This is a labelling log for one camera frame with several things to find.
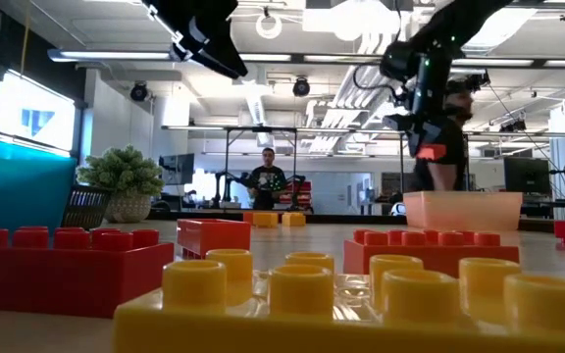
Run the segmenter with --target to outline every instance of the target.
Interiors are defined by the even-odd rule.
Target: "wicker basket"
[[[99,227],[112,193],[111,189],[74,185],[69,194],[61,227]]]
[[[110,223],[138,223],[149,216],[152,208],[148,195],[113,194],[104,218]]]

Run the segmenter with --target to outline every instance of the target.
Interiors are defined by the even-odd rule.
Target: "yellow lego brick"
[[[279,214],[275,212],[255,212],[252,216],[252,222],[256,227],[278,227]]]
[[[304,227],[306,217],[298,212],[286,212],[282,214],[282,225],[285,227]]]
[[[315,255],[250,274],[249,252],[216,251],[118,307],[115,353],[565,352],[565,279],[515,263],[464,259],[455,279],[383,256],[369,276],[334,276]]]

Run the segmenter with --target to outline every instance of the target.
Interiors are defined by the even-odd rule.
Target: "window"
[[[0,132],[71,151],[74,101],[17,73],[0,82]]]

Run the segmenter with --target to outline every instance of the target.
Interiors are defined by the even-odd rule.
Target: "computer monitor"
[[[504,159],[505,189],[507,191],[549,195],[548,161],[534,158]]]
[[[158,165],[163,169],[161,179],[166,185],[185,185],[193,182],[195,155],[162,156]]]

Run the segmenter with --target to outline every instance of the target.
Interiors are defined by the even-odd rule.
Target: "laboratory room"
[[[565,352],[565,1],[0,0],[0,353],[377,347]]]

